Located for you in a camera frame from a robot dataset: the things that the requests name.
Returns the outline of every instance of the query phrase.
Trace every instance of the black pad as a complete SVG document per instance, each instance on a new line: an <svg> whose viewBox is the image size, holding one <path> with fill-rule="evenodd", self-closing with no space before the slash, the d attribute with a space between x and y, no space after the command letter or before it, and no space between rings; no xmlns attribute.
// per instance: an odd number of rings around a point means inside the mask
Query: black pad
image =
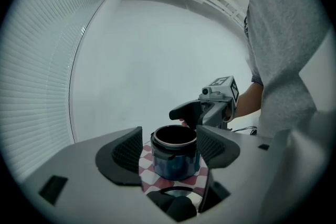
<svg viewBox="0 0 336 224"><path fill-rule="evenodd" d="M173 200L166 213L176 222L181 222L196 217L197 210L189 198L179 196Z"/></svg>
<svg viewBox="0 0 336 224"><path fill-rule="evenodd" d="M52 205L55 205L57 198L62 192L67 178L61 176L52 176L48 182L43 186L39 194Z"/></svg>
<svg viewBox="0 0 336 224"><path fill-rule="evenodd" d="M262 150L266 151L266 150L268 150L269 145L261 144L260 146L258 146L258 148L261 148Z"/></svg>
<svg viewBox="0 0 336 224"><path fill-rule="evenodd" d="M201 125L197 126L196 134L197 149L209 169L225 168L240 155L240 147L235 142Z"/></svg>
<svg viewBox="0 0 336 224"><path fill-rule="evenodd" d="M141 186L142 127L108 143L96 154L98 170L117 185Z"/></svg>
<svg viewBox="0 0 336 224"><path fill-rule="evenodd" d="M152 200L162 211L166 212L169 206L172 204L175 197L161 193L160 191L151 191L147 194L147 197Z"/></svg>

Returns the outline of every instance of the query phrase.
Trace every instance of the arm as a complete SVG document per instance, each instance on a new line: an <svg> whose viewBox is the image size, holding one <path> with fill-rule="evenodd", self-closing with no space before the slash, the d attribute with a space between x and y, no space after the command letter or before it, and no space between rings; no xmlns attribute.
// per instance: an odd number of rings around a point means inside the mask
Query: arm
<svg viewBox="0 0 336 224"><path fill-rule="evenodd" d="M261 97L264 86L252 83L246 92L239 96L235 118L246 116L261 108Z"/></svg>

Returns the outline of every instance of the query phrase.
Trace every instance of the plastic device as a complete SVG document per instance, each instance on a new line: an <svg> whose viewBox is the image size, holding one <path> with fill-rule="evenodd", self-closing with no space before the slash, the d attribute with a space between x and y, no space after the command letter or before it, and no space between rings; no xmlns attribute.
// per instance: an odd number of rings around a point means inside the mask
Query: plastic device
<svg viewBox="0 0 336 224"><path fill-rule="evenodd" d="M239 91L233 76L218 78L202 89L198 100L184 103L169 113L171 120L184 119L195 130L197 125L227 129L227 122L234 118ZM229 107L232 114L226 118Z"/></svg>
<svg viewBox="0 0 336 224"><path fill-rule="evenodd" d="M274 138L198 125L197 148L209 171L199 214L188 223L277 222L326 169L335 117L336 112L316 112ZM141 152L141 127L72 144L37 168L22 189L55 223L174 224L194 216L190 202L173 198L173 207L162 208L145 196Z"/></svg>

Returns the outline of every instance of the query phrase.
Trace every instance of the window blind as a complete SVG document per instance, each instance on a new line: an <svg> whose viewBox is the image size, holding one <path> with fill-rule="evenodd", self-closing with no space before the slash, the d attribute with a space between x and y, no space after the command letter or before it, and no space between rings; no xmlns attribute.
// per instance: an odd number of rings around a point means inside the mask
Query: window blind
<svg viewBox="0 0 336 224"><path fill-rule="evenodd" d="M73 143L71 69L103 0L15 0L0 30L0 146L17 181Z"/></svg>

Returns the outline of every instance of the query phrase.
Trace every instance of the white wall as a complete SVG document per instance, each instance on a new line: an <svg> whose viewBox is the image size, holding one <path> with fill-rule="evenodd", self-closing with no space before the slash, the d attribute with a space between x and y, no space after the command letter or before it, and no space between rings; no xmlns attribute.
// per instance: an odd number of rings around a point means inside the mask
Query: white wall
<svg viewBox="0 0 336 224"><path fill-rule="evenodd" d="M91 23L78 56L73 113L80 141L142 126L146 142L172 123L172 108L197 99L217 77L234 75L241 92L250 85L242 41L219 23L151 1L123 1L112 17L112 2Z"/></svg>

